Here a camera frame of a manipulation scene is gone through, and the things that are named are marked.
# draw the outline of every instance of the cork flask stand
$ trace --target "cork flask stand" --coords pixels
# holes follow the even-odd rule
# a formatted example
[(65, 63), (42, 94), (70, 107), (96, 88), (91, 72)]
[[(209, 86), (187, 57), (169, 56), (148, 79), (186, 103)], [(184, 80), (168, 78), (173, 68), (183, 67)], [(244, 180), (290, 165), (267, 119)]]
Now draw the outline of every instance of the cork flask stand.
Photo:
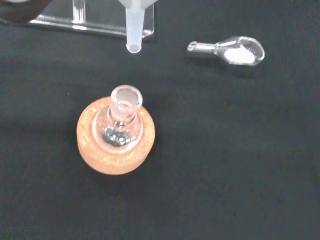
[(111, 103), (111, 97), (104, 97), (91, 103), (82, 112), (76, 128), (77, 144), (83, 160), (91, 168), (107, 175), (122, 175), (139, 167), (147, 158), (155, 141), (155, 125), (148, 111), (141, 106), (137, 112), (143, 126), (139, 142), (123, 153), (107, 151), (94, 137), (93, 122), (100, 110)]

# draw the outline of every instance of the white powder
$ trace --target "white powder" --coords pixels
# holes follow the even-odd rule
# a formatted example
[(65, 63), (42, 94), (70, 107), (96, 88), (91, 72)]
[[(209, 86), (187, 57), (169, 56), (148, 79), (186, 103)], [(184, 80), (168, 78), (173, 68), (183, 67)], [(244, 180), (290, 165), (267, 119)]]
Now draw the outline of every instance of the white powder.
[(253, 64), (255, 55), (242, 45), (240, 48), (233, 48), (225, 51), (224, 56), (231, 62)]
[(23, 2), (27, 2), (28, 0), (7, 0), (10, 3), (23, 3)]

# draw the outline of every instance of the black surface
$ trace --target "black surface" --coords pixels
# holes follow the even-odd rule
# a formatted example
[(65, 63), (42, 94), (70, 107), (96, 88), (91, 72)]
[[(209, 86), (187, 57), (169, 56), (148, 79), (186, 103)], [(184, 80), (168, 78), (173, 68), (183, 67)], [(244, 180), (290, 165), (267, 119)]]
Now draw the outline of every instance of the black surface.
[(0, 0), (0, 21), (8, 24), (26, 24), (35, 19), (51, 0), (8, 2)]
[[(319, 12), (316, 0), (160, 0), (138, 55), (1, 27), (0, 239), (320, 239)], [(192, 41), (237, 35), (264, 46), (254, 74), (185, 57)], [(106, 176), (82, 160), (76, 126), (121, 84), (142, 92), (156, 140), (137, 170)]]

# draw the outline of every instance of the round-bottom flask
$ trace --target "round-bottom flask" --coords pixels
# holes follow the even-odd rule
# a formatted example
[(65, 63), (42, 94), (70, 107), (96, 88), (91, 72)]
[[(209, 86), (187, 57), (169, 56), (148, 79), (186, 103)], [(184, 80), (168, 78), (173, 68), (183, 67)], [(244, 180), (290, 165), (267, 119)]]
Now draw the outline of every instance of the round-bottom flask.
[(93, 136), (100, 147), (112, 153), (133, 149), (143, 133), (138, 115), (143, 98), (130, 85), (116, 87), (111, 93), (111, 104), (100, 110), (92, 124)]

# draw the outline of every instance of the clear acrylic stand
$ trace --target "clear acrylic stand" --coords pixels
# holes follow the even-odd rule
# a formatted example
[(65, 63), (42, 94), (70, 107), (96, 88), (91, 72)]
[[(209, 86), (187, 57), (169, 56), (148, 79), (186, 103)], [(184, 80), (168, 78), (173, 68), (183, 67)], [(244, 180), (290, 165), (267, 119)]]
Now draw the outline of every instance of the clear acrylic stand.
[[(118, 0), (52, 0), (27, 26), (126, 36), (126, 9)], [(155, 31), (154, 5), (145, 10), (142, 38)]]

